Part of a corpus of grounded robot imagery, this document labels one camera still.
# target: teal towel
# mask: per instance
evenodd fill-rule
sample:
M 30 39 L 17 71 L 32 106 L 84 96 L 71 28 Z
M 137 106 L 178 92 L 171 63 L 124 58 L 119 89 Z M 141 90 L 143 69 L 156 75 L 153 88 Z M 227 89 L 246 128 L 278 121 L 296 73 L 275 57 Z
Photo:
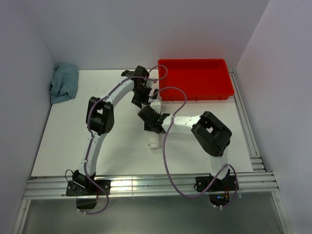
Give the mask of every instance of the teal towel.
M 54 67 L 53 80 L 50 83 L 51 104 L 75 98 L 77 90 L 77 67 L 66 63 L 56 65 Z

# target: metal frame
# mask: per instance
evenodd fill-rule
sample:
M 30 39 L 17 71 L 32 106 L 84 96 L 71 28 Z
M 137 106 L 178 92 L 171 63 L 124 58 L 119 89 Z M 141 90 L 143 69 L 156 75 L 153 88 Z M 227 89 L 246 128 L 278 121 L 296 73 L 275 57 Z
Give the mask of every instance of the metal frame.
M 246 140 L 248 152 L 253 166 L 253 173 L 238 173 L 239 193 L 272 192 L 276 209 L 282 223 L 284 233 L 291 234 L 291 227 L 285 208 L 279 197 L 279 188 L 273 172 L 266 172 L 263 165 L 254 134 L 252 132 L 247 113 L 235 80 L 234 70 L 229 70 L 235 90 L 234 99 Z M 173 175 L 175 183 L 180 190 L 187 194 L 196 194 L 193 189 L 195 177 L 207 174 Z M 171 186 L 166 175 L 130 175 L 130 176 L 97 176 L 96 179 L 110 179 L 110 197 L 125 196 L 157 196 L 178 195 Z M 22 204 L 19 210 L 13 233 L 22 232 L 31 200 L 37 199 L 76 199 L 66 197 L 67 181 L 63 177 L 32 178 L 28 180 Z

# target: white table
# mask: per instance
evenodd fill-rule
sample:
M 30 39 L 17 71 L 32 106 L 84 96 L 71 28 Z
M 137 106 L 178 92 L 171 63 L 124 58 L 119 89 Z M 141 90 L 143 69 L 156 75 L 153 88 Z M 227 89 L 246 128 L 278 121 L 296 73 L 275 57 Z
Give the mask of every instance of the white table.
M 66 169 L 78 168 L 84 157 L 89 132 L 86 112 L 90 97 L 109 91 L 120 78 L 122 70 L 79 72 L 77 97 L 55 104 L 43 134 L 32 176 L 63 176 Z M 151 77 L 157 78 L 153 71 Z M 105 138 L 98 161 L 97 175 L 165 174 L 161 149 L 151 151 L 146 143 L 139 109 L 131 103 L 129 93 L 114 108 L 115 125 Z M 162 112 L 172 113 L 180 102 L 162 102 Z M 250 157 L 233 97 L 225 101 L 190 101 L 180 116 L 200 115 L 211 111 L 233 133 L 229 145 L 229 163 L 237 172 L 252 172 Z M 170 134 L 166 155 L 172 174 L 208 173 L 209 156 L 192 135 Z

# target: white wall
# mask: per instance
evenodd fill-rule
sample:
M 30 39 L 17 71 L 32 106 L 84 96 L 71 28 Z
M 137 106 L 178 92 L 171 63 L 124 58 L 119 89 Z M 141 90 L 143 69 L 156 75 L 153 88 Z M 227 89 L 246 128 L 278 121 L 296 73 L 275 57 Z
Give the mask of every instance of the white wall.
M 312 1 L 270 0 L 237 74 L 296 233 L 312 230 Z
M 0 1 L 0 233 L 11 233 L 33 167 L 53 65 L 20 2 Z
M 57 61 L 80 69 L 223 58 L 235 68 L 269 0 L 20 0 Z

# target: red tray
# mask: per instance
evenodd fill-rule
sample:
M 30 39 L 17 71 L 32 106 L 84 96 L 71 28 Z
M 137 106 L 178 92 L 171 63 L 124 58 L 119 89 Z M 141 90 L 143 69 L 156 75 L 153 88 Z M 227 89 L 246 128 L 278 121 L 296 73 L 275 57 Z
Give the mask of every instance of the red tray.
M 187 100 L 226 100 L 234 94 L 228 68 L 223 59 L 160 59 L 159 65 L 168 68 L 168 75 L 159 81 L 159 87 L 174 86 L 182 89 Z M 160 67 L 159 77 L 166 71 Z M 160 92 L 163 101 L 184 100 L 175 89 Z

